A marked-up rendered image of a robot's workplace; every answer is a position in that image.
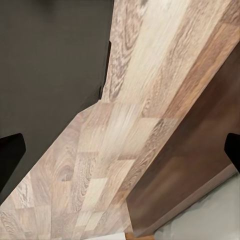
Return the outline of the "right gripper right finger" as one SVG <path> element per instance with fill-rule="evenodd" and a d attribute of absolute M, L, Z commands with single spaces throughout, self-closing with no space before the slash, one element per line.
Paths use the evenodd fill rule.
<path fill-rule="evenodd" d="M 229 133 L 227 135 L 224 151 L 235 165 L 240 173 L 240 135 L 236 133 Z"/>

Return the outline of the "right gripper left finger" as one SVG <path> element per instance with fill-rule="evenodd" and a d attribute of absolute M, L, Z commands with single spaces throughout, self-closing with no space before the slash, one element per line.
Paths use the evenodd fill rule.
<path fill-rule="evenodd" d="M 22 133 L 0 138 L 0 193 L 25 153 L 26 144 Z"/>

